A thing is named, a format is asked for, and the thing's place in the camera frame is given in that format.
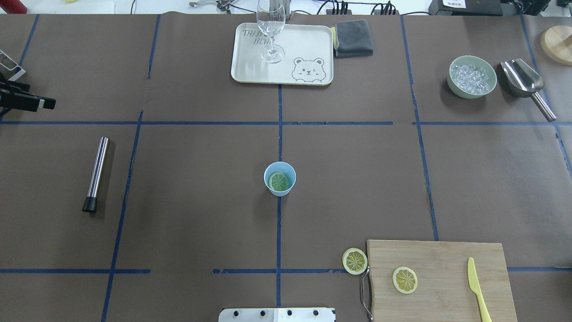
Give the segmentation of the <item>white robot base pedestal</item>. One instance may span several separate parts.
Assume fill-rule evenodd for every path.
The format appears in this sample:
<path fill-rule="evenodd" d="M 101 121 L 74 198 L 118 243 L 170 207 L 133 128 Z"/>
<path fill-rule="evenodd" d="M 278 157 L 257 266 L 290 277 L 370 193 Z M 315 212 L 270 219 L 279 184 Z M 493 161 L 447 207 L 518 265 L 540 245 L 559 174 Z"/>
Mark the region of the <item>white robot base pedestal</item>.
<path fill-rule="evenodd" d="M 227 308 L 219 322 L 335 322 L 334 308 Z"/>

